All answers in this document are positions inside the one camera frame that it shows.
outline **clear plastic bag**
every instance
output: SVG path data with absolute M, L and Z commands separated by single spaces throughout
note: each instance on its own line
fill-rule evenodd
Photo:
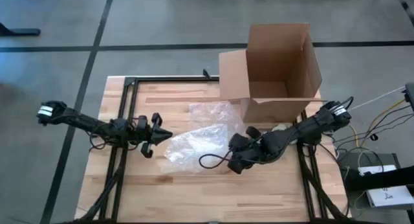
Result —
M 165 157 L 169 163 L 163 172 L 200 172 L 199 158 L 206 153 L 223 156 L 228 152 L 228 141 L 235 133 L 243 134 L 245 127 L 237 111 L 229 102 L 190 104 L 189 132 L 171 139 Z M 205 157 L 205 166 L 216 165 L 221 160 Z

